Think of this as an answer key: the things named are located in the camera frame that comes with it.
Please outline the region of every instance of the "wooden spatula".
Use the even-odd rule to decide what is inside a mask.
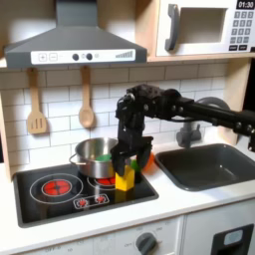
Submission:
[[[29,78],[29,87],[32,101],[32,110],[28,116],[28,132],[35,133],[43,133],[47,130],[47,121],[44,115],[40,112],[39,108],[39,97],[38,97],[38,88],[37,88],[37,79],[38,72],[36,69],[29,69],[27,71]]]
[[[91,108],[90,98],[90,83],[91,83],[91,72],[87,67],[81,68],[83,78],[83,106],[80,109],[79,119],[80,123],[84,128],[90,128],[94,124],[95,115]]]

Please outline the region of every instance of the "white countertop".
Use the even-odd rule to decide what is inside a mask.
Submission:
[[[222,142],[212,138],[214,143]],[[175,142],[158,145],[154,152],[178,149]],[[13,183],[8,183],[0,165],[0,254],[24,252],[57,243],[93,236],[160,218],[255,197],[255,180],[199,192],[175,186],[154,164],[145,177],[159,195],[157,200],[67,219],[41,226],[20,228],[17,222]]]

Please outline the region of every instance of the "digital clock display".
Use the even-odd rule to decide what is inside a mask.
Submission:
[[[238,0],[237,1],[237,10],[254,10],[255,1],[254,0]]]

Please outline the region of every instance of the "wooden shelf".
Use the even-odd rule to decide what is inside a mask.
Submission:
[[[199,60],[220,60],[220,59],[251,59],[255,58],[255,53],[236,54],[210,54],[210,55],[190,55],[173,57],[148,57],[148,62],[171,62],[171,61],[199,61]]]

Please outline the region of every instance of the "gray sink basin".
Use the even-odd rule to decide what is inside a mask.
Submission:
[[[226,144],[161,152],[155,160],[178,187],[188,191],[255,179],[255,162]]]

